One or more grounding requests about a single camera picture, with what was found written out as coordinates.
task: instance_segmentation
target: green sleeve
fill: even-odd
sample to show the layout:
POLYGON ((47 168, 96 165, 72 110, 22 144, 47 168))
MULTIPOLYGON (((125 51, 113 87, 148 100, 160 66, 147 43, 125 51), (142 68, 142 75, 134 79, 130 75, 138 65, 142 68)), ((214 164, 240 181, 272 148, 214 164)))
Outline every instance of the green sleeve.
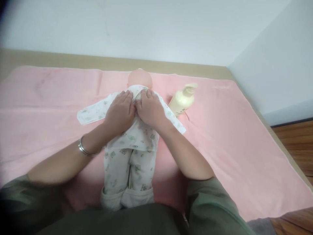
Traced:
POLYGON ((64 197, 57 186, 40 186, 18 177, 1 189, 1 204, 15 228, 23 234, 34 234, 63 215, 64 197))
POLYGON ((188 183, 187 219, 192 234, 254 234, 215 177, 188 183))

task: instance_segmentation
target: lotion bottle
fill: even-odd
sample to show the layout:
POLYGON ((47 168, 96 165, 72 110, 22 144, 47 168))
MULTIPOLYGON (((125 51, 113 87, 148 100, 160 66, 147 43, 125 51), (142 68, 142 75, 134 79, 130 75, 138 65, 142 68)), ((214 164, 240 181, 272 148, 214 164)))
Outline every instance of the lotion bottle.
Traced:
POLYGON ((183 90, 179 90, 175 93, 170 101, 169 108, 173 111, 176 117, 179 117, 192 105, 195 99, 193 93, 197 87, 197 83, 186 84, 183 90))

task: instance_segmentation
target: hand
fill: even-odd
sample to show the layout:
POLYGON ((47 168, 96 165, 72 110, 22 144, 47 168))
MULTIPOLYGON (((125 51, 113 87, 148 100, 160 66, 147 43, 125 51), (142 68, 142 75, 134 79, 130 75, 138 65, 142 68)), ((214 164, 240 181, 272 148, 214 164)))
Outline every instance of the hand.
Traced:
POLYGON ((133 93, 127 90, 117 95, 105 116, 104 124, 118 135, 131 127, 135 116, 133 93))
POLYGON ((139 117, 156 131, 168 122, 158 96, 150 89, 141 92, 141 100, 136 101, 139 117))

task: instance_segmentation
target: baby pants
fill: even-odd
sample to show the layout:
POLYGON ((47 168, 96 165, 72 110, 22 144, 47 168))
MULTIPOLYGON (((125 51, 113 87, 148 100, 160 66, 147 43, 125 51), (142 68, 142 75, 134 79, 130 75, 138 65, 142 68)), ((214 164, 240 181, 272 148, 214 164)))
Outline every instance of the baby pants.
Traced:
POLYGON ((107 150, 101 205, 113 211, 153 203, 155 151, 107 150))

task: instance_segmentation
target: baby clothing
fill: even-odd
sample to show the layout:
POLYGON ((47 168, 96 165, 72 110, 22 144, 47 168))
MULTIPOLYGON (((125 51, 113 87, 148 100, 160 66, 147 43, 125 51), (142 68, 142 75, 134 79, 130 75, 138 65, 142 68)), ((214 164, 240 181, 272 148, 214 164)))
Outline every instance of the baby clothing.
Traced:
MULTIPOLYGON (((147 89, 142 85, 129 87, 128 90, 133 93, 132 102, 141 99, 141 91, 147 89)), ((104 100, 80 110, 77 119, 85 125, 105 118, 108 108, 118 94, 110 94, 104 100)), ((183 134, 186 131, 184 126, 162 97, 158 97, 165 116, 183 134)), ((132 126, 107 143, 104 156, 105 179, 101 192, 103 207, 116 211, 122 206, 130 208, 154 202, 152 178, 158 140, 159 134, 136 113, 132 126)))

